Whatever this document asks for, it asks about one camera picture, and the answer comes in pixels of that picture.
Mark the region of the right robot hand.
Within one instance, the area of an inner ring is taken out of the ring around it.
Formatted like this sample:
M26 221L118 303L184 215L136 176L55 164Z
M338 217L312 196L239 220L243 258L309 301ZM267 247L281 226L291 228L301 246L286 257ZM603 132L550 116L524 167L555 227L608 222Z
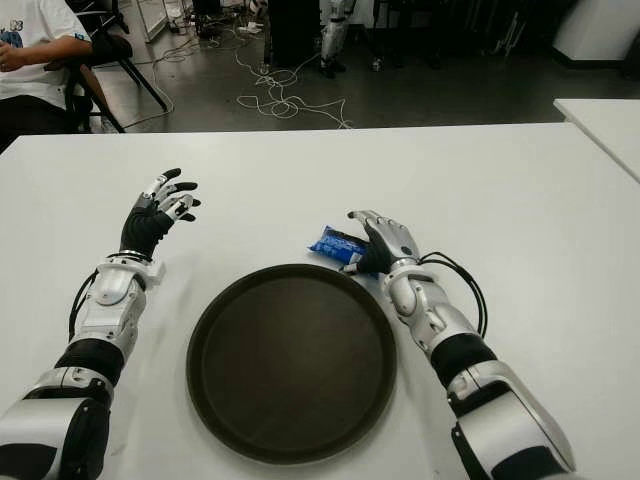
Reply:
M368 247L357 262L342 268L345 274L389 274L397 262L417 263L419 249L406 226L373 210L350 211L347 217L361 223L368 236Z

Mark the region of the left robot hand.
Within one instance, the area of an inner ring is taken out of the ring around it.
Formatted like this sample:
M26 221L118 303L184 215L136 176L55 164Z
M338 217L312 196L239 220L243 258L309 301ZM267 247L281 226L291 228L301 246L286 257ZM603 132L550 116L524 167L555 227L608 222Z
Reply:
M120 253L151 261L159 242L179 221L194 222L190 210L201 205L194 197L196 182L175 181L180 168L157 175L139 194L121 231Z

